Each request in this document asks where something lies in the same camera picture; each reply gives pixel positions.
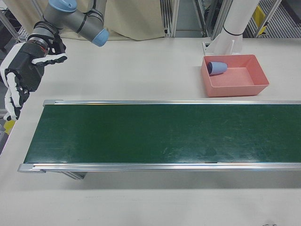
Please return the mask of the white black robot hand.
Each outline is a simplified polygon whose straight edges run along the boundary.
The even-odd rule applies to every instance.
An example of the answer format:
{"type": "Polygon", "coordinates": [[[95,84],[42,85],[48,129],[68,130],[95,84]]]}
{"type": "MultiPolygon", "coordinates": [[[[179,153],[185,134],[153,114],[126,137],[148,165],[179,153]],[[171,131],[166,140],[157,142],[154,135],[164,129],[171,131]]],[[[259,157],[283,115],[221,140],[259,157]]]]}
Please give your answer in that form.
{"type": "Polygon", "coordinates": [[[19,119],[30,93],[38,89],[45,66],[64,62],[67,59],[65,50],[62,40],[50,47],[29,41],[12,47],[0,65],[1,78],[8,88],[4,98],[7,111],[4,120],[19,119]]]}

